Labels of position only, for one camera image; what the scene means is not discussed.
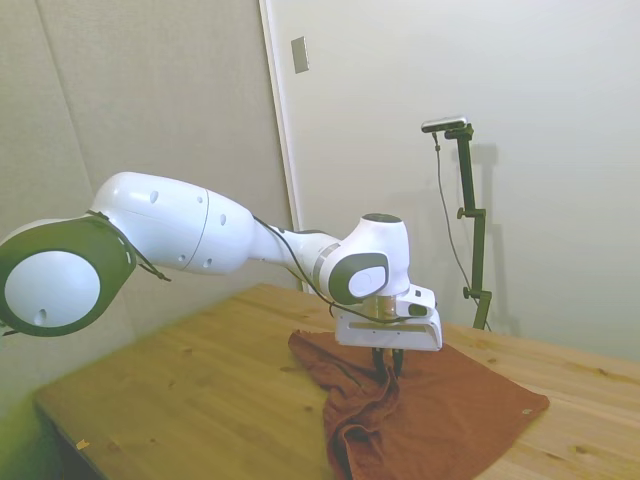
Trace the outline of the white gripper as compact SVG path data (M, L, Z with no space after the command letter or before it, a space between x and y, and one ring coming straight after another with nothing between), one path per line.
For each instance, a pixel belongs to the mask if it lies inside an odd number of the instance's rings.
M443 333L434 294L371 296L361 304L333 308L336 340L371 347L376 379L387 378L384 350L392 350L393 372L400 377L404 351L439 351Z

